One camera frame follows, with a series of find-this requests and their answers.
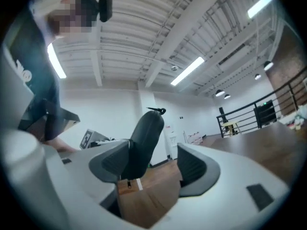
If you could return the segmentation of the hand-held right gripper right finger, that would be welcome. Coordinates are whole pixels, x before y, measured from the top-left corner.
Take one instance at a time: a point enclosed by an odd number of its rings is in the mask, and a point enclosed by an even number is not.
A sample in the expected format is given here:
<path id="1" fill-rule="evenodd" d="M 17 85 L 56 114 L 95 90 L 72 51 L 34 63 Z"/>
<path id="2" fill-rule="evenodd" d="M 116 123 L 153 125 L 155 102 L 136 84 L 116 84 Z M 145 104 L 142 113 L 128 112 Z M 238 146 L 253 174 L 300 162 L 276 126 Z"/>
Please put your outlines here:
<path id="1" fill-rule="evenodd" d="M 247 157 L 182 143 L 177 148 L 178 200 L 155 230 L 257 230 L 289 194 L 285 182 Z"/>

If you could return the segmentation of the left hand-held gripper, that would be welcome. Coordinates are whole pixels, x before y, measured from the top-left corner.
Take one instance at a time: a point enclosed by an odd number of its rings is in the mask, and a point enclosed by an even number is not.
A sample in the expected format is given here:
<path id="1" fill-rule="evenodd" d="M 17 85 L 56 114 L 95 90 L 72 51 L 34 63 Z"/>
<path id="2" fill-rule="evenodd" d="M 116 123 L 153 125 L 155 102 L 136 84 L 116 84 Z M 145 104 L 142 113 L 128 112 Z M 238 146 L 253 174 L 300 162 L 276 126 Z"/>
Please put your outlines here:
<path id="1" fill-rule="evenodd" d="M 88 129 L 81 140 L 80 148 L 82 150 L 98 147 L 106 142 L 114 141 L 114 138 L 108 138 L 96 131 Z"/>

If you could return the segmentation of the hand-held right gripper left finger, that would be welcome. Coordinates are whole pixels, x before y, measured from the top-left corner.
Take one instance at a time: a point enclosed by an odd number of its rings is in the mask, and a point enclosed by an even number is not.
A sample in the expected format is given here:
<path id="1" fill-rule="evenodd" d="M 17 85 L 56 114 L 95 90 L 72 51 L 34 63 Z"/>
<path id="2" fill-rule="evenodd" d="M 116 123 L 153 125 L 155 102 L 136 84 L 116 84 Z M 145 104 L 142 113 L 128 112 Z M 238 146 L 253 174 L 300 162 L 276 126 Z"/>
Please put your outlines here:
<path id="1" fill-rule="evenodd" d="M 58 154 L 49 146 L 44 147 L 47 161 L 56 175 L 67 175 L 98 204 L 113 204 L 117 200 L 117 181 L 129 158 L 129 142 L 106 142 L 101 146 L 74 153 Z"/>

